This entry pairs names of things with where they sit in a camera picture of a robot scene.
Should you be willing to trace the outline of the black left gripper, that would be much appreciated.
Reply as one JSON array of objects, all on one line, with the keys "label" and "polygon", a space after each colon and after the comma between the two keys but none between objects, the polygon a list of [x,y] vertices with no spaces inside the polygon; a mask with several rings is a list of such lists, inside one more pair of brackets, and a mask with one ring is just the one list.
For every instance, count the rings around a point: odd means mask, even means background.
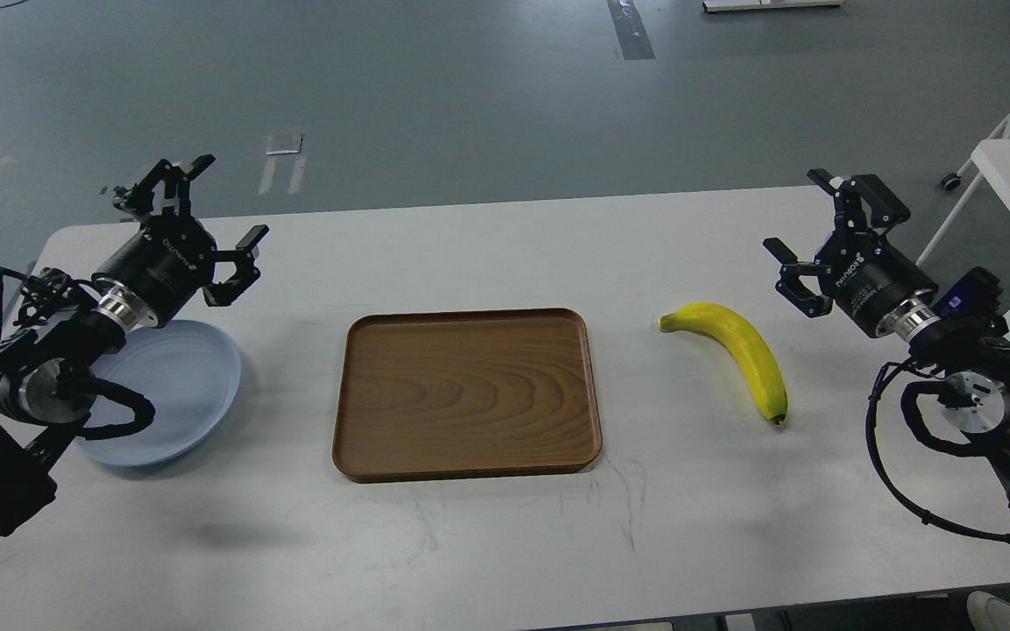
[{"label": "black left gripper", "polygon": [[[131,188],[112,189],[112,207],[131,216],[140,229],[92,273],[91,282],[104,293],[131,295],[139,326],[166,326],[201,289],[209,307],[228,307],[260,279],[258,244],[268,235],[268,226],[252,226],[235,247],[220,251],[193,218],[191,183],[214,163],[214,155],[197,156],[187,165],[161,159]],[[159,186],[163,209],[156,216]],[[217,264],[232,264],[235,272],[214,282]]]}]

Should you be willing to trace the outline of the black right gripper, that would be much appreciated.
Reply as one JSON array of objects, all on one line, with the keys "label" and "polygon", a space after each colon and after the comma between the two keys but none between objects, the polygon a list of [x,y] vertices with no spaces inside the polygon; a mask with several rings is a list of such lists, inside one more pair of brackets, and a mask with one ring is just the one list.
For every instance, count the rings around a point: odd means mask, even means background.
[{"label": "black right gripper", "polygon": [[[839,177],[815,168],[808,179],[833,199],[834,229],[816,262],[800,262],[780,238],[763,239],[780,265],[775,290],[807,318],[839,308],[872,339],[910,341],[941,321],[929,305],[938,285],[886,239],[910,219],[910,208],[874,174]],[[809,290],[802,277],[818,277],[821,292]]]}]

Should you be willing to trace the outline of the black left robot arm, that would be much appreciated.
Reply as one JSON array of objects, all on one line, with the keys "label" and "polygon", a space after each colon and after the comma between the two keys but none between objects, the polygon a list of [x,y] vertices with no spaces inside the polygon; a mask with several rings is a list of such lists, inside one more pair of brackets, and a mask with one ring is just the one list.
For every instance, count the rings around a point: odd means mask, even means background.
[{"label": "black left robot arm", "polygon": [[93,364],[121,351],[132,329],[167,326],[196,293],[228,307],[260,278],[264,224],[220,249],[192,213],[191,183],[213,163],[158,160],[143,180],[115,188],[115,208],[138,230],[87,280],[0,268],[0,538],[55,500],[50,470],[72,441],[152,426],[152,401]]}]

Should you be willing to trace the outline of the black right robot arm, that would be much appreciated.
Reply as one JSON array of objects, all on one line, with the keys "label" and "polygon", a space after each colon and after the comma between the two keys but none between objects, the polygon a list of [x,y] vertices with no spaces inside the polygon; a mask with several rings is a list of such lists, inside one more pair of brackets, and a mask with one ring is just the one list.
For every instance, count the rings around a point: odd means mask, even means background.
[{"label": "black right robot arm", "polygon": [[999,280],[975,267],[949,292],[941,293],[936,282],[887,239],[911,213],[880,177],[837,177],[815,168],[808,171],[808,179],[830,197],[833,228],[810,262],[799,259],[778,238],[763,240],[780,266],[775,290],[808,318],[839,310],[866,336],[896,336],[908,347],[902,362],[878,371],[867,396],[865,444],[874,471],[893,498],[926,526],[1010,544],[1010,534],[965,526],[914,503],[887,472],[877,437],[887,388],[898,376],[909,374],[899,407],[914,439],[938,454],[983,458],[1010,484],[1010,341],[999,314]]}]

